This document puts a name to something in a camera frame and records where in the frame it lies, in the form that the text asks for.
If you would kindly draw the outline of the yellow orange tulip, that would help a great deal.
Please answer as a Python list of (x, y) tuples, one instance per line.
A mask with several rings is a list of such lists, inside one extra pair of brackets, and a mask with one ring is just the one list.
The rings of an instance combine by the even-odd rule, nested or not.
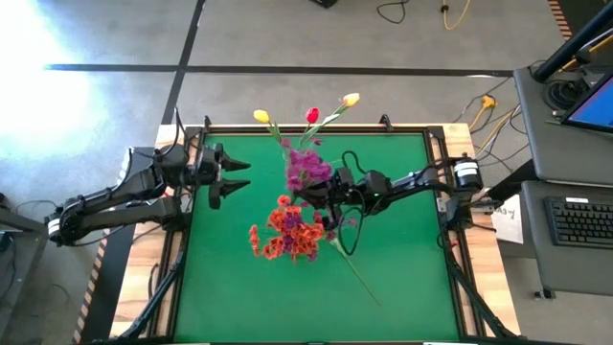
[(329, 116), (327, 116), (320, 123), (315, 124), (313, 127), (310, 127), (301, 137), (299, 141), (299, 147), (302, 148), (304, 144), (309, 141), (320, 129), (325, 127), (326, 125), (331, 124), (335, 120), (337, 120), (345, 111), (349, 108), (353, 107), (360, 101), (359, 93), (351, 93), (342, 98), (342, 103), (339, 107), (334, 110)]
[(283, 136), (281, 135), (281, 131), (280, 131), (280, 128), (279, 128), (278, 124), (275, 121), (272, 120), (272, 118), (269, 116), (267, 111), (262, 110), (262, 109), (256, 109), (253, 112), (253, 117), (259, 123), (266, 124), (267, 125), (267, 130), (269, 131), (271, 136), (277, 141), (279, 146), (283, 150), (287, 149), (286, 141), (283, 138)]

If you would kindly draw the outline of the orange artificial flower bunch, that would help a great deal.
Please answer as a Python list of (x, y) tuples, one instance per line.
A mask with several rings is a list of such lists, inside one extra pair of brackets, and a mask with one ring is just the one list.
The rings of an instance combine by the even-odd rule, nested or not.
[(293, 263), (299, 260), (314, 262), (319, 255), (319, 243), (325, 236), (321, 223), (296, 223), (273, 225), (277, 235), (270, 238), (262, 248), (262, 255), (268, 260), (289, 258)]
[[(272, 228), (273, 225), (286, 224), (288, 226), (292, 226), (296, 223), (304, 223), (302, 208), (291, 205), (289, 196), (280, 195), (277, 199), (277, 203), (278, 207), (271, 211), (266, 223), (266, 226), (275, 232), (274, 236), (277, 235), (277, 232)], [(249, 243), (255, 256), (263, 256), (262, 248), (265, 243), (261, 243), (261, 236), (257, 225), (252, 225), (249, 229)]]

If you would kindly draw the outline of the dark grey computer desk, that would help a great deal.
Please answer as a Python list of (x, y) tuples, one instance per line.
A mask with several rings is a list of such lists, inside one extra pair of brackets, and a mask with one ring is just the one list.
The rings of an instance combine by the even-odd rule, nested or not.
[(535, 178), (521, 184), (544, 289), (613, 296), (613, 249), (553, 243), (545, 198), (613, 201), (613, 134), (565, 126), (543, 101), (545, 85), (527, 67), (513, 72)]

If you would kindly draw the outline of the black hazard-striped platform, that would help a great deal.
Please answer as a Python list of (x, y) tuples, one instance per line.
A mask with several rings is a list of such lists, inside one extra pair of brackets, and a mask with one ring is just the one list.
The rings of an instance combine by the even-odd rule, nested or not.
[(72, 345), (110, 336), (135, 227), (130, 224), (96, 243), (96, 257), (71, 338)]

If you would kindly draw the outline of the black keyboard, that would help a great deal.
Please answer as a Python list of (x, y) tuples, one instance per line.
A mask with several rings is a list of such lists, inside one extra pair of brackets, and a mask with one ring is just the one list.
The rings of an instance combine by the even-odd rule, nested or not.
[(613, 250), (613, 199), (548, 196), (543, 203), (555, 245)]

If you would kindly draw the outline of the green table mat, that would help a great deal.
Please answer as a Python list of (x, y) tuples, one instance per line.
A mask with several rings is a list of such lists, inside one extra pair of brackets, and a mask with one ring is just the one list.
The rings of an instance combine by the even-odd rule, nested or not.
[(284, 160), (268, 135), (224, 136), (247, 163), (246, 186), (220, 208), (201, 189), (194, 205), (174, 337), (179, 342), (455, 340), (456, 312), (431, 193), (393, 203), (343, 232), (352, 256), (329, 244), (314, 261), (253, 253), (285, 191)]

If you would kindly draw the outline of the white paper sheet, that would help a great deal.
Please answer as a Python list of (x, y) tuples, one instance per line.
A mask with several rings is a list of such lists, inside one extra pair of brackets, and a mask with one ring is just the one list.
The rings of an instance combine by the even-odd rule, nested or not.
[(507, 199), (490, 217), (498, 240), (518, 244), (524, 242), (519, 195)]

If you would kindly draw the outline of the grey metal stand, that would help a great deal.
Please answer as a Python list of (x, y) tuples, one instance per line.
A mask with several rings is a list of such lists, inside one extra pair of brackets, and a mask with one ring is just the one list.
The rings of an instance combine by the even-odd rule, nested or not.
[(46, 223), (18, 214), (18, 209), (28, 204), (57, 207), (51, 200), (11, 206), (0, 193), (0, 344), (10, 328), (24, 285), (36, 270), (47, 244)]

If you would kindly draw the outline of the black slanted pole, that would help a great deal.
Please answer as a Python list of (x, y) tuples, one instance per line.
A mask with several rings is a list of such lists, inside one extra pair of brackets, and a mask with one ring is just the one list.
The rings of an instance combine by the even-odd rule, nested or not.
[(613, 20), (613, 2), (609, 2), (590, 19), (577, 34), (573, 35), (568, 41), (560, 46), (544, 63), (542, 63), (533, 73), (533, 78), (537, 82), (546, 81), (551, 75), (559, 70), (605, 25)]

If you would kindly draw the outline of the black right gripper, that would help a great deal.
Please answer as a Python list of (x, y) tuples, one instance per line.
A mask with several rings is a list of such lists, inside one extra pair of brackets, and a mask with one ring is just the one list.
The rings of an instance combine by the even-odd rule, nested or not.
[[(341, 205), (356, 206), (359, 210), (366, 209), (366, 198), (355, 186), (334, 187), (326, 186), (318, 190), (303, 188), (299, 191), (299, 198), (305, 203), (313, 205), (316, 210), (336, 209)], [(325, 229), (336, 229), (342, 220), (342, 213), (338, 210), (327, 210), (325, 215)]]

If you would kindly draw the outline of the black diagonal frame strut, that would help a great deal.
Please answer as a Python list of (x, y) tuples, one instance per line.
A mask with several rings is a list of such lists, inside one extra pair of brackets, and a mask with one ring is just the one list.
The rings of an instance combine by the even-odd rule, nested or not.
[(449, 274), (464, 289), (472, 308), (492, 330), (494, 334), (493, 339), (519, 339), (520, 336), (506, 328), (502, 321), (493, 313), (486, 301), (478, 293), (475, 284), (465, 275), (465, 272), (455, 259), (453, 244), (446, 230), (440, 233), (440, 239)]
[(162, 301), (170, 287), (183, 276), (186, 262), (185, 256), (185, 249), (180, 248), (176, 260), (168, 274), (159, 283), (158, 288), (149, 298), (143, 311), (135, 318), (130, 327), (117, 337), (118, 341), (123, 341), (128, 345), (134, 345), (144, 341), (150, 341), (152, 344), (161, 344), (165, 341), (171, 341), (169, 335), (145, 338), (140, 338), (140, 335), (145, 330), (147, 323), (151, 320), (153, 313), (162, 305)]

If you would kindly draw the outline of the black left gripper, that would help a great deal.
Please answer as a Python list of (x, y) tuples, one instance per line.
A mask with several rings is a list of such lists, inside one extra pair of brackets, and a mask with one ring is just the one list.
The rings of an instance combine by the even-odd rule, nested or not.
[(212, 209), (219, 209), (223, 197), (250, 184), (249, 180), (221, 179), (218, 181), (220, 168), (231, 172), (246, 170), (250, 167), (249, 163), (232, 158), (222, 144), (216, 144), (214, 148), (204, 147), (197, 156), (194, 164), (194, 181), (200, 185), (210, 185), (209, 206)]

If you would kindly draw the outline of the blue-screen monitor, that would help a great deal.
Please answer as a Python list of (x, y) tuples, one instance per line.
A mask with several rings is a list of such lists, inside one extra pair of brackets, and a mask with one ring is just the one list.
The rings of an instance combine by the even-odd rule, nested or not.
[(561, 123), (613, 133), (613, 70), (602, 76), (564, 115)]

